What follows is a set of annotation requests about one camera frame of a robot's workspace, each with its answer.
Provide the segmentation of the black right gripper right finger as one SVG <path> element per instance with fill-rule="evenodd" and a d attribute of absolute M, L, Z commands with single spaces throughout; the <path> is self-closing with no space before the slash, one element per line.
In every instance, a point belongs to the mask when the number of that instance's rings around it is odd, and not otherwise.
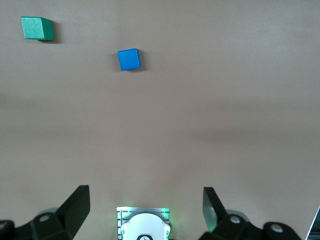
<path fill-rule="evenodd" d="M 208 231 L 200 240 L 299 240 L 298 234 L 281 222 L 254 226 L 239 214 L 229 213 L 212 187 L 203 188 L 202 213 Z"/>

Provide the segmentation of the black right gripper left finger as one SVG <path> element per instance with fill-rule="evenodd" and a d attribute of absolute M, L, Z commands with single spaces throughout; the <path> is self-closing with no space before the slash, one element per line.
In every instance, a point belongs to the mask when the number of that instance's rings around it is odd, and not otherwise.
<path fill-rule="evenodd" d="M 2 240 L 72 240 L 91 209 L 90 187 L 80 185 L 58 208 L 43 210 L 24 225 L 0 221 Z"/>

